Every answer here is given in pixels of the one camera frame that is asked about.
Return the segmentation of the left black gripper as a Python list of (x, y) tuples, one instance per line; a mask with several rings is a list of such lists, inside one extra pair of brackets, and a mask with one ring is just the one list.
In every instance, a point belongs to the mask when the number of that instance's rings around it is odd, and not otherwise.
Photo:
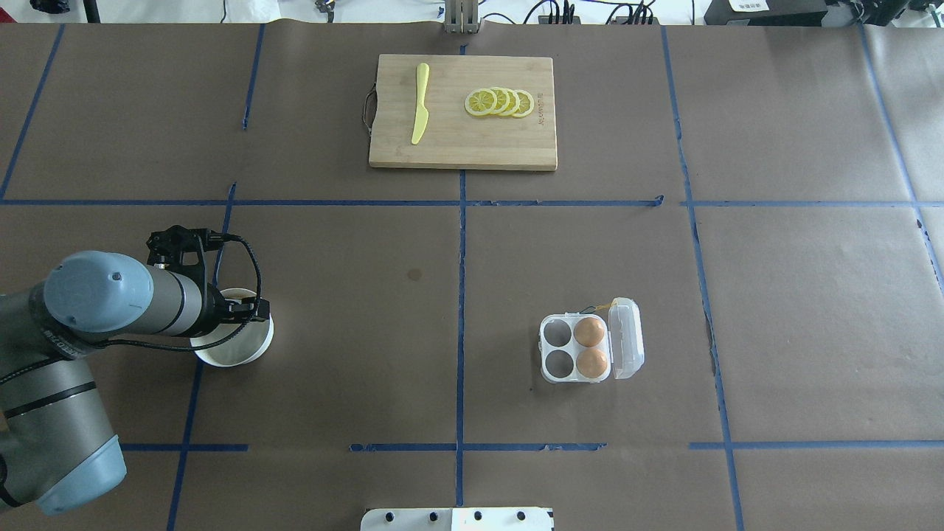
[(221, 324), (242, 325), (249, 322), (269, 322), (270, 319), (270, 303), (258, 295), (223, 295), (218, 306), (218, 321)]

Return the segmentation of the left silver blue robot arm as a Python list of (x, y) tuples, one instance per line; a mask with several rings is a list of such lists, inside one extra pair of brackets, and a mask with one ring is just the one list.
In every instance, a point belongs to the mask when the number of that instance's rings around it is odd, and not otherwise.
[(2, 510), (49, 516), (113, 490), (127, 475), (118, 434), (87, 358), (128, 335), (242, 335), (270, 319), (269, 302), (225, 296), (182, 271), (127, 255), (82, 251), (30, 289), (2, 296)]

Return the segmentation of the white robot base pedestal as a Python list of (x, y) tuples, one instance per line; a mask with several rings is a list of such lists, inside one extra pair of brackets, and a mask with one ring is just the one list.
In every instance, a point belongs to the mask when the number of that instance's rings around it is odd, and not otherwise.
[(419, 507), (375, 508), (361, 530), (554, 530), (552, 508)]

